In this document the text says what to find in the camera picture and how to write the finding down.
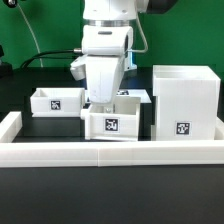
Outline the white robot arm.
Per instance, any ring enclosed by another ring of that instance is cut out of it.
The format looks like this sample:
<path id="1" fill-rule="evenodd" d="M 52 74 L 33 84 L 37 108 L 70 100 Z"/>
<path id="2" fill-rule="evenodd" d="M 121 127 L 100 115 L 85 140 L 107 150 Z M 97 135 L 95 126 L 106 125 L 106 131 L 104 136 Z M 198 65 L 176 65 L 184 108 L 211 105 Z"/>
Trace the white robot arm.
<path id="1" fill-rule="evenodd" d="M 137 68 L 133 54 L 148 50 L 138 13 L 164 14 L 177 1 L 84 0 L 82 56 L 70 71 L 76 80 L 86 79 L 92 104 L 111 104 L 124 73 Z"/>

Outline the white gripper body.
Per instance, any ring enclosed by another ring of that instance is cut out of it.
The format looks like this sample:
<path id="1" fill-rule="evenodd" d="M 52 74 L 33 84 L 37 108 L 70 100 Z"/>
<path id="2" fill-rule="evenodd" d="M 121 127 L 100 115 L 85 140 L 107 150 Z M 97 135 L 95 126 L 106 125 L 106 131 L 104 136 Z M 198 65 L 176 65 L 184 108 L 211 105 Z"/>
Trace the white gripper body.
<path id="1" fill-rule="evenodd" d="M 132 44 L 131 26 L 84 26 L 83 55 L 71 63 L 70 71 L 76 80 L 86 79 L 92 104 L 111 104 L 114 101 Z"/>

